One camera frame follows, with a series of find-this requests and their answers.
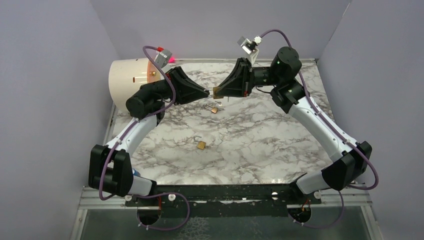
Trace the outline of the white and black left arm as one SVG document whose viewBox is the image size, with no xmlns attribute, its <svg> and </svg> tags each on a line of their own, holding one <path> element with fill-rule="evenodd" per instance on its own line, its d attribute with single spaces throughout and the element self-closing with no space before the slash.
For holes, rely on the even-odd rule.
<svg viewBox="0 0 424 240">
<path fill-rule="evenodd" d="M 138 195 L 144 205 L 157 200 L 156 181 L 135 175 L 131 156 L 143 139 L 156 128 L 172 105 L 188 104 L 207 98 L 210 93 L 191 80 L 181 67 L 164 73 L 164 79 L 143 84 L 125 102 L 132 117 L 129 124 L 105 145 L 96 144 L 90 152 L 88 185 L 108 197 Z"/>
</svg>

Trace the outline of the brass padlock long shackle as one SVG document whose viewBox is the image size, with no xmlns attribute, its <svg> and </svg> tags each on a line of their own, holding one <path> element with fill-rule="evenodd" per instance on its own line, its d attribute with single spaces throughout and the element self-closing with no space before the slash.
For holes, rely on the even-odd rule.
<svg viewBox="0 0 424 240">
<path fill-rule="evenodd" d="M 224 110 L 224 106 L 221 101 L 211 101 L 203 105 L 203 108 L 210 111 L 213 114 L 217 114 Z"/>
</svg>

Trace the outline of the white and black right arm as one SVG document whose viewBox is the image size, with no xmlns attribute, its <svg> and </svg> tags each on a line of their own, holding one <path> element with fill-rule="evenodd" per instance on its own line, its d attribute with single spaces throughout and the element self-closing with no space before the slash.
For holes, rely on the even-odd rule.
<svg viewBox="0 0 424 240">
<path fill-rule="evenodd" d="M 305 86 L 296 80 L 301 67 L 297 51 L 284 46 L 269 67 L 253 67 L 247 58 L 238 58 L 229 76 L 213 89 L 215 99 L 243 98 L 254 87 L 272 86 L 273 102 L 301 123 L 323 147 L 332 164 L 290 183 L 288 196 L 296 204 L 319 190 L 344 189 L 365 172 L 372 152 L 368 142 L 360 143 L 345 133 L 309 96 Z"/>
</svg>

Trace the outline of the brass padlock with key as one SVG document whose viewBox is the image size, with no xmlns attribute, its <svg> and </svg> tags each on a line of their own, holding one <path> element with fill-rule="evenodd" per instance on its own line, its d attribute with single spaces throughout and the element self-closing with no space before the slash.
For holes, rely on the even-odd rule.
<svg viewBox="0 0 424 240">
<path fill-rule="evenodd" d="M 207 88 L 204 91 L 208 94 L 208 98 L 212 98 L 214 100 L 229 98 L 229 96 L 226 96 L 221 92 L 221 88 L 218 86 L 215 86 L 213 88 Z"/>
</svg>

